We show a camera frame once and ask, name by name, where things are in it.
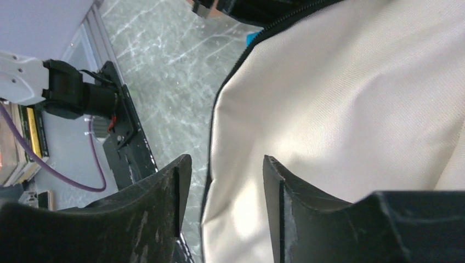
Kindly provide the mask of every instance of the yellow component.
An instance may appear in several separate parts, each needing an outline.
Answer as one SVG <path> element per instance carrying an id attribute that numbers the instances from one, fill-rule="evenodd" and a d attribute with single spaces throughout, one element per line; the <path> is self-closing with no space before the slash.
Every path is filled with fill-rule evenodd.
<path id="1" fill-rule="evenodd" d="M 39 144 L 39 134 L 37 132 L 36 126 L 36 116 L 34 114 L 34 110 L 31 108 L 27 108 L 27 121 L 29 122 L 29 131 L 31 135 L 31 147 L 33 152 L 42 159 L 42 152 L 41 146 Z"/>

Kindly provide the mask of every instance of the canvas bag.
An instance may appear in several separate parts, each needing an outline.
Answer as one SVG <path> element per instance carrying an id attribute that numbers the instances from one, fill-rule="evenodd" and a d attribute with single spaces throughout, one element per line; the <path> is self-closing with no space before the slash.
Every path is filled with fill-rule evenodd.
<path id="1" fill-rule="evenodd" d="M 266 27 L 213 109 L 205 263 L 273 262 L 262 164 L 348 202 L 465 189 L 465 2 L 312 1 Z"/>

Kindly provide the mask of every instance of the marble floor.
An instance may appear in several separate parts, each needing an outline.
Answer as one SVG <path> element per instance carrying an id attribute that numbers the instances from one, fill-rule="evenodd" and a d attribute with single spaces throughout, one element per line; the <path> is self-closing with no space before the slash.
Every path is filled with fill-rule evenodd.
<path id="1" fill-rule="evenodd" d="M 246 35 L 259 28 L 226 16 L 201 19 L 185 0 L 105 0 L 100 12 L 158 167 L 192 155 L 183 234 L 199 263 L 214 98 Z"/>

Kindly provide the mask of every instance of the red wire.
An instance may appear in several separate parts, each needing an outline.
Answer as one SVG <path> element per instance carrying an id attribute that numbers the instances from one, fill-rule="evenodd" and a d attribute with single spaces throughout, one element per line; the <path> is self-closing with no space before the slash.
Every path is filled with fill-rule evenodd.
<path id="1" fill-rule="evenodd" d="M 116 122 L 116 116 L 112 115 L 110 125 L 108 125 L 108 129 L 106 130 L 108 133 L 110 133 L 111 129 L 115 126 L 115 122 Z"/>

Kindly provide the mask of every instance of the black connector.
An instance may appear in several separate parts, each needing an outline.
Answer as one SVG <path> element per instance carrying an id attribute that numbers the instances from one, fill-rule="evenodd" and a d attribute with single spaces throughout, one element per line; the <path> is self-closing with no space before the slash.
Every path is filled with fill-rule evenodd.
<path id="1" fill-rule="evenodd" d="M 44 101 L 34 108 L 66 119 L 84 114 L 110 118 L 118 104 L 118 94 L 110 85 L 85 83 L 82 74 L 70 64 L 47 60 L 49 88 L 42 96 Z"/>

